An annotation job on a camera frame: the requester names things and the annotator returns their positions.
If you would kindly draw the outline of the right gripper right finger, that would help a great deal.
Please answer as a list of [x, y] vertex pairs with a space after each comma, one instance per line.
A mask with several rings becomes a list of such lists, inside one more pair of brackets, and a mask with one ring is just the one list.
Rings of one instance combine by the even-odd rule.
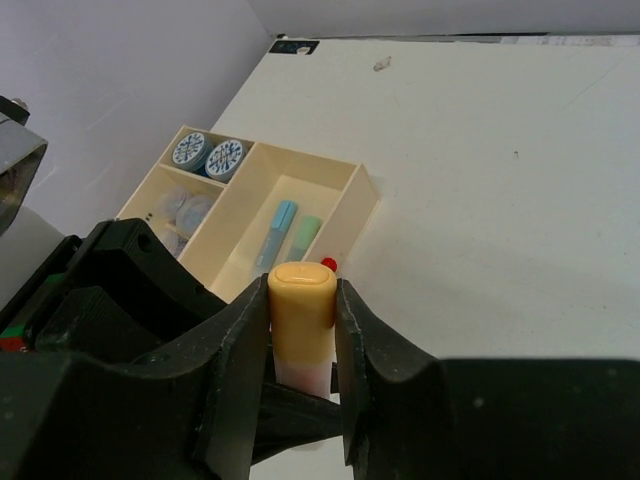
[[344, 458], [357, 479], [635, 479], [639, 364], [437, 358], [346, 280], [335, 338]]

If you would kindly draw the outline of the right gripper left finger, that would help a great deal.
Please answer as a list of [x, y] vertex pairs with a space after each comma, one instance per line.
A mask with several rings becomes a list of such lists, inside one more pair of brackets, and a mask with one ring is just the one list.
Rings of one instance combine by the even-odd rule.
[[5, 479], [245, 479], [269, 334], [264, 277], [132, 363], [1, 357]]

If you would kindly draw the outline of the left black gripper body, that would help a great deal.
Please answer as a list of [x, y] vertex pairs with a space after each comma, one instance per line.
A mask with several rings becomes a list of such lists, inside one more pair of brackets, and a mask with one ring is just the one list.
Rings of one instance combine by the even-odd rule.
[[64, 238], [1, 310], [1, 350], [137, 358], [219, 313], [141, 219]]

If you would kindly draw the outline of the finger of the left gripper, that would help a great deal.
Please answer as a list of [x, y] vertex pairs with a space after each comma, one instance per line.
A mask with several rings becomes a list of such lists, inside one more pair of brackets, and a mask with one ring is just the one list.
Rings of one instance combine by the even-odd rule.
[[340, 406], [278, 383], [262, 386], [252, 462], [285, 450], [340, 437]]

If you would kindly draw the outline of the paperclip jar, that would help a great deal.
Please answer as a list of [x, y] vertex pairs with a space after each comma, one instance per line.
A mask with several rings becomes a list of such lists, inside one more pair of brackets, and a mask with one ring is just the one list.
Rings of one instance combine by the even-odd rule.
[[179, 229], [166, 227], [159, 235], [159, 239], [169, 253], [174, 258], [178, 258], [185, 249], [190, 237]]
[[187, 237], [191, 237], [213, 204], [214, 200], [207, 195], [196, 195], [189, 198], [176, 214], [175, 225], [178, 230]]
[[176, 185], [168, 188], [156, 201], [158, 215], [167, 221], [174, 221], [178, 211], [190, 197], [190, 191], [184, 186]]

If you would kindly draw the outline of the orange highlighter cap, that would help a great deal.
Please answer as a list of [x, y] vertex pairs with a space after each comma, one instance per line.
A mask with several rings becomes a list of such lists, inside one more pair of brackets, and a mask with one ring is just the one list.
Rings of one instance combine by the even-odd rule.
[[337, 277], [313, 262], [288, 262], [268, 275], [271, 333], [276, 359], [320, 364], [334, 352]]

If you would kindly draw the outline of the blue capped highlighter pen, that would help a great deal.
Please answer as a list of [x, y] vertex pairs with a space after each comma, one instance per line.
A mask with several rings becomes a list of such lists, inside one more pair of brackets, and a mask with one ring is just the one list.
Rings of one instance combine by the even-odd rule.
[[298, 205], [292, 200], [282, 200], [279, 203], [254, 264], [257, 276], [269, 272], [273, 267], [297, 210]]

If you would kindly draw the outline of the green highlighter pen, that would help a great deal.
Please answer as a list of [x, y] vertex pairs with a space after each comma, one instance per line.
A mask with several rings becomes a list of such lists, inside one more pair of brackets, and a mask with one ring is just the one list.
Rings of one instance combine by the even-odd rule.
[[304, 258], [321, 226], [322, 220], [319, 217], [307, 215], [302, 218], [287, 253], [286, 262], [301, 261]]

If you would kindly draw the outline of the orange highlighter pen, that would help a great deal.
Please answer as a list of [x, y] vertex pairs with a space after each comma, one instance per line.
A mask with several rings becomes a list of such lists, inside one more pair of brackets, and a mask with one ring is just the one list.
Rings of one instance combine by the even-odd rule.
[[274, 358], [276, 381], [302, 393], [330, 399], [332, 361], [296, 363]]

